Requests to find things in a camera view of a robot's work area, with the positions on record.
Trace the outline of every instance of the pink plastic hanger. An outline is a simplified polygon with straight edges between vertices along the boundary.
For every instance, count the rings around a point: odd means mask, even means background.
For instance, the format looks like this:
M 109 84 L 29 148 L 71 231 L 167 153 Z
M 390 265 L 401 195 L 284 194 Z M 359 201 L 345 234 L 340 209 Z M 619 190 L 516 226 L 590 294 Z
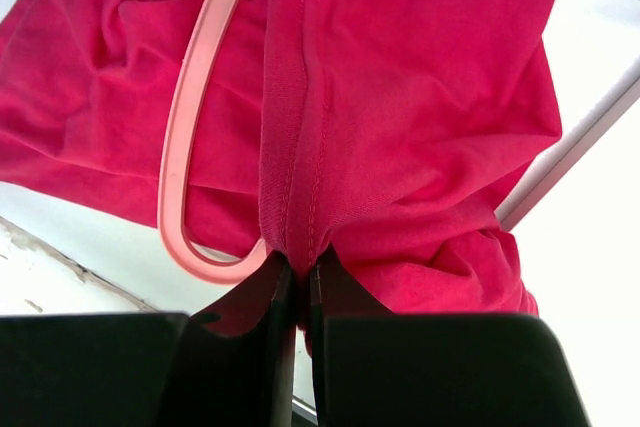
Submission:
M 259 239 L 244 259 L 215 261 L 196 250 L 184 227 L 187 177 L 198 114 L 213 62 L 237 1 L 204 1 L 173 96 L 158 192 L 158 230 L 167 251 L 190 274 L 218 284 L 240 282 L 267 256 L 265 241 Z

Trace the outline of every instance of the wrinkled fabric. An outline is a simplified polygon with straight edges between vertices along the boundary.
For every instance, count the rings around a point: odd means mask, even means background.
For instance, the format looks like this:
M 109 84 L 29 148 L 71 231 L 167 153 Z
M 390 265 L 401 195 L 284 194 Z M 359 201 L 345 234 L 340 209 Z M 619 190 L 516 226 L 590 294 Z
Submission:
M 263 235 L 300 279 L 332 242 L 396 312 L 534 313 L 493 212 L 561 135 L 553 1 L 240 0 L 197 129 L 190 237 L 242 256 Z M 154 226 L 202 2 L 19 0 L 0 24 L 0 180 Z

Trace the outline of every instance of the garment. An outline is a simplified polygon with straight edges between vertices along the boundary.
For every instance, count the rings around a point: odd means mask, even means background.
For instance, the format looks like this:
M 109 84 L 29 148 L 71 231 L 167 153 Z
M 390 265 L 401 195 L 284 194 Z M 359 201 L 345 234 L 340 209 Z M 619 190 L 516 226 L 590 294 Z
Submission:
M 202 2 L 19 0 L 0 24 L 0 180 L 155 225 Z M 300 279 L 333 242 L 396 312 L 535 312 L 493 211 L 561 135 L 552 3 L 240 0 L 198 124 L 192 240 L 241 256 L 262 234 Z

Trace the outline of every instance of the clothes hanger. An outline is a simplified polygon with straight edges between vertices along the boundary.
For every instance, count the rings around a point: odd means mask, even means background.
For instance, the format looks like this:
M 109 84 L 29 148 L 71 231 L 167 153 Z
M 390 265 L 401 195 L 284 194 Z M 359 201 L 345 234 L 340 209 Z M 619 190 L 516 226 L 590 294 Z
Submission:
M 238 0 L 205 0 L 191 35 L 174 93 L 160 166 L 158 230 L 169 255 L 190 274 L 233 284 L 255 272 L 267 256 L 260 238 L 246 257 L 216 261 L 196 249 L 184 225 L 191 149 L 198 115 L 222 37 Z

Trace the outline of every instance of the curved pink handle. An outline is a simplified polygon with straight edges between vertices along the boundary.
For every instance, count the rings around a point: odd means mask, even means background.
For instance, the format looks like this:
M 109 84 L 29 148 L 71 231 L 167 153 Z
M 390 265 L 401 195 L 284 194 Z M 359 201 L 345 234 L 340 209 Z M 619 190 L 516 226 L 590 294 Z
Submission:
M 205 0 L 187 47 L 164 140 L 158 189 L 158 230 L 173 259 L 187 272 L 219 284 L 240 282 L 267 256 L 259 239 L 237 262 L 218 262 L 201 254 L 186 236 L 184 208 L 191 147 L 209 76 L 238 0 Z

